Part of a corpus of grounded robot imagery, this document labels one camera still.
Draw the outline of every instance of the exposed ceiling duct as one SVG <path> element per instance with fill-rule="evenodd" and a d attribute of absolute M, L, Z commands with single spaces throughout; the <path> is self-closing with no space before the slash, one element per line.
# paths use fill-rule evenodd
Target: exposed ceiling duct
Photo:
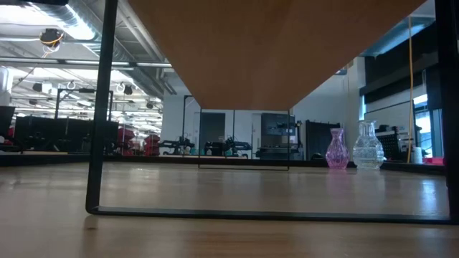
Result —
<path fill-rule="evenodd" d="M 411 35 L 416 35 L 418 32 L 430 26 L 434 21 L 435 17 L 412 17 Z M 384 54 L 408 40 L 409 35 L 410 31 L 408 29 L 408 18 L 405 18 L 390 29 L 370 48 L 361 53 L 361 56 L 377 57 L 380 54 Z"/>
<path fill-rule="evenodd" d="M 96 55 L 100 54 L 103 22 L 86 5 L 85 0 L 71 0 L 67 6 L 31 5 L 44 14 L 60 21 L 61 28 L 71 37 L 79 40 L 88 40 L 87 44 L 84 45 Z M 134 58 L 118 40 L 115 40 L 113 60 L 129 62 L 133 61 Z M 157 78 L 147 75 L 138 67 L 122 72 L 132 77 L 146 94 L 159 98 L 163 97 L 165 87 Z"/>

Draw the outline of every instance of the ceiling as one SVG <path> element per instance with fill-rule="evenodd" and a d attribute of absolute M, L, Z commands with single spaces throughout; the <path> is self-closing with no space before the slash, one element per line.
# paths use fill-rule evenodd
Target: ceiling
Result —
<path fill-rule="evenodd" d="M 71 0 L 69 5 L 85 23 L 91 24 L 96 30 L 101 28 L 104 0 Z M 146 44 L 141 44 L 141 41 L 152 44 L 154 41 L 152 38 L 146 39 L 145 36 L 139 36 L 142 28 L 135 23 L 136 19 L 138 20 L 127 2 L 120 0 L 115 33 L 120 48 L 132 61 L 165 61 L 157 46 L 152 45 L 150 48 Z M 59 48 L 53 49 L 53 52 L 50 52 L 38 40 L 39 35 L 45 29 L 58 29 L 65 33 L 65 38 Z M 98 60 L 98 52 L 94 50 L 94 44 L 74 44 L 75 40 L 81 38 L 73 37 L 74 34 L 68 33 L 66 29 L 69 28 L 66 25 L 63 26 L 58 19 L 50 17 L 35 6 L 2 6 L 0 8 L 0 38 L 2 38 L 0 56 L 40 58 L 49 52 L 46 58 L 50 59 Z M 82 35 L 82 37 L 86 37 L 84 39 L 93 38 L 92 35 Z M 16 106 L 16 114 L 20 116 L 54 117 L 57 88 L 95 89 L 97 84 L 97 67 L 93 70 L 21 67 L 19 65 L 7 68 L 14 76 L 11 105 Z M 143 79 L 147 80 L 137 80 L 124 70 L 112 71 L 110 90 L 114 92 L 113 118 L 136 126 L 140 131 L 159 133 L 162 128 L 161 99 L 164 95 L 177 94 L 176 90 L 183 92 L 185 89 L 186 91 L 186 88 L 174 70 L 164 71 L 144 67 L 140 72 L 145 76 Z M 167 87 L 170 88 L 166 89 L 163 84 L 168 82 Z M 32 89 L 36 83 L 43 85 L 43 91 L 36 92 Z M 132 95 L 124 94 L 123 88 L 126 85 L 132 85 Z M 60 103 L 60 110 L 63 110 L 60 112 L 60 117 L 92 119 L 94 94 L 63 92 L 60 97 L 64 98 Z M 146 107 L 147 102 L 153 104 L 152 109 Z"/>

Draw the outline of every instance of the white wall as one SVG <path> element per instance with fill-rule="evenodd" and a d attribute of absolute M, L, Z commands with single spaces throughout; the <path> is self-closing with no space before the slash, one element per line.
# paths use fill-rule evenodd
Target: white wall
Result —
<path fill-rule="evenodd" d="M 347 75 L 344 78 L 346 104 L 344 109 L 344 140 L 349 151 L 350 159 L 352 157 L 352 148 L 359 137 L 358 121 L 363 119 L 365 104 L 363 97 L 360 96 L 360 88 L 365 86 L 365 59 L 364 57 L 354 58 L 353 65 L 348 68 Z"/>
<path fill-rule="evenodd" d="M 293 107 L 296 120 L 342 123 L 347 89 L 344 76 L 334 75 Z"/>
<path fill-rule="evenodd" d="M 314 90 L 310 95 L 296 104 L 291 112 L 295 115 L 296 120 L 305 122 L 306 120 L 315 120 L 323 123 L 341 123 L 345 121 L 347 87 L 344 84 L 344 76 L 334 75 L 321 86 Z M 182 114 L 183 114 L 183 96 L 165 96 L 164 113 L 163 113 L 163 130 L 161 140 L 176 140 L 181 136 Z M 185 136 L 193 143 L 199 142 L 199 111 L 200 106 L 196 100 L 189 97 L 186 101 L 185 108 Z M 203 112 L 225 113 L 225 136 L 232 135 L 232 110 L 203 110 Z M 261 131 L 260 119 L 254 115 L 261 113 L 282 113 L 264 110 L 236 110 L 235 112 L 235 138 L 238 141 L 252 142 L 252 133 L 254 135 L 253 145 L 256 148 L 257 135 Z"/>

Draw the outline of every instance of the ceiling light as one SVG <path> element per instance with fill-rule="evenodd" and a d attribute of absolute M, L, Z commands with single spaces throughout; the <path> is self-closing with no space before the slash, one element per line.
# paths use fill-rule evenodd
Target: ceiling light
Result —
<path fill-rule="evenodd" d="M 116 71 L 134 71 L 134 67 L 117 67 Z"/>
<path fill-rule="evenodd" d="M 124 83 L 120 83 L 119 85 L 116 85 L 116 92 L 118 93 L 123 93 L 124 92 Z"/>
<path fill-rule="evenodd" d="M 85 101 L 85 100 L 77 101 L 77 104 L 81 104 L 81 105 L 84 105 L 84 106 L 89 107 L 89 108 L 91 108 L 93 106 L 93 104 L 91 102 L 88 102 L 88 101 Z"/>
<path fill-rule="evenodd" d="M 74 90 L 77 87 L 77 85 L 72 81 L 67 83 L 67 89 L 68 90 Z"/>
<path fill-rule="evenodd" d="M 113 103 L 130 103 L 133 104 L 133 100 L 114 100 Z"/>
<path fill-rule="evenodd" d="M 78 96 L 75 95 L 75 94 L 69 94 L 69 97 L 74 98 L 74 99 L 76 99 L 76 100 L 79 100 L 79 99 L 80 99 L 80 97 L 78 97 Z"/>
<path fill-rule="evenodd" d="M 129 65 L 128 62 L 112 62 L 112 65 Z"/>
<path fill-rule="evenodd" d="M 99 61 L 90 60 L 66 60 L 66 63 L 70 65 L 99 65 Z"/>

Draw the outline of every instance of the pink glass vase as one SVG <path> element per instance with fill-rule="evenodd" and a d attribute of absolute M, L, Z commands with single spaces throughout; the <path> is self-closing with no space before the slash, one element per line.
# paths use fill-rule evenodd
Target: pink glass vase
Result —
<path fill-rule="evenodd" d="M 334 169 L 345 169 L 349 162 L 349 152 L 343 142 L 343 128 L 330 129 L 331 139 L 327 154 L 325 155 L 328 166 Z"/>

